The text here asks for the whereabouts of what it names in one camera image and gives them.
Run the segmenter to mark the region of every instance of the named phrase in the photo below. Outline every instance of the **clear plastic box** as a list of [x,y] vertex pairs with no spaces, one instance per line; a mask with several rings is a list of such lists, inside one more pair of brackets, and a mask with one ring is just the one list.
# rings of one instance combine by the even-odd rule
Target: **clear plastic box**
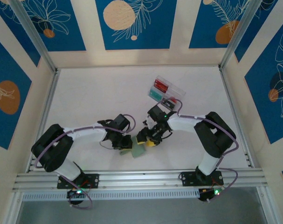
[[161,101],[162,99],[165,100],[162,102],[162,105],[171,111],[177,109],[177,101],[175,99],[182,100],[185,94],[185,91],[168,82],[161,76],[157,76],[149,92],[149,96],[157,102]]

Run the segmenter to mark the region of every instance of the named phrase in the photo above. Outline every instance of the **orange circle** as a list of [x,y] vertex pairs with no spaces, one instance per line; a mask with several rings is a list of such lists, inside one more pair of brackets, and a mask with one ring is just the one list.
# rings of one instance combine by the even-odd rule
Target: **orange circle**
[[225,24],[216,33],[216,42],[218,44],[228,44],[235,33],[236,28],[238,27],[240,21],[231,21],[228,24]]
[[271,102],[276,102],[278,100],[278,90],[271,89],[269,92],[269,100]]
[[10,97],[1,95],[0,96],[0,109],[9,115],[13,115],[17,112],[20,104],[20,92],[18,86],[12,81],[3,81],[0,83],[1,90],[5,90],[7,93],[13,91]]
[[53,38],[55,36],[55,33],[51,29],[45,29],[43,33],[48,38]]

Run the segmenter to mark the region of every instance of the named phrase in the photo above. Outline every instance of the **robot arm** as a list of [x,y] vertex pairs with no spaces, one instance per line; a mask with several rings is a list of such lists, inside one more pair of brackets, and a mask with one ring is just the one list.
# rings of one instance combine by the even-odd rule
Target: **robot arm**
[[166,114],[156,105],[149,110],[148,114],[157,124],[152,128],[145,127],[139,132],[137,142],[139,144],[147,142],[147,146],[156,146],[162,142],[162,136],[167,131],[182,130],[196,133],[205,149],[203,159],[196,168],[197,178],[202,181],[205,176],[210,175],[216,169],[222,155],[233,143],[233,140],[219,127],[227,131],[235,139],[235,133],[215,112],[210,112],[206,116],[191,118],[191,116],[179,116],[176,112]]
[[114,120],[98,121],[88,127],[62,128],[54,124],[33,145],[32,153],[46,172],[56,172],[81,185],[86,181],[86,175],[66,158],[71,147],[91,141],[110,140],[114,149],[132,148],[131,136],[124,135],[126,131],[123,131],[127,126],[130,127],[130,122],[122,114]]

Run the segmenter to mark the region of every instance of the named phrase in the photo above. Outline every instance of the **ventilation grille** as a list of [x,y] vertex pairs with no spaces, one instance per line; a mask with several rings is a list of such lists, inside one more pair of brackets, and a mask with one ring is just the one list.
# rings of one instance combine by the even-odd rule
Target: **ventilation grille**
[[[65,201],[67,192],[28,192],[23,196],[24,202],[29,201]],[[170,190],[117,190],[93,191],[89,193],[92,200],[129,200],[129,199],[163,199],[163,198],[198,198],[198,189]],[[87,200],[85,196],[72,200]]]

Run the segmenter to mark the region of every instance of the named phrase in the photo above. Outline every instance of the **light green cloth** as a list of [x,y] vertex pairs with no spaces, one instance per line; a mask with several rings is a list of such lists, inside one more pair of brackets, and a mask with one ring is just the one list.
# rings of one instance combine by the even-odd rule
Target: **light green cloth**
[[138,145],[138,144],[137,144],[137,140],[136,140],[136,136],[133,136],[133,137],[131,138],[131,140],[132,140],[132,142],[133,142],[132,149],[131,149],[131,150],[124,150],[124,151],[121,151],[119,154],[120,154],[120,155],[125,155],[125,154],[127,154],[128,152],[131,152],[133,158],[136,158],[136,157],[141,156],[141,155],[145,152],[145,145],[144,145],[144,144]]

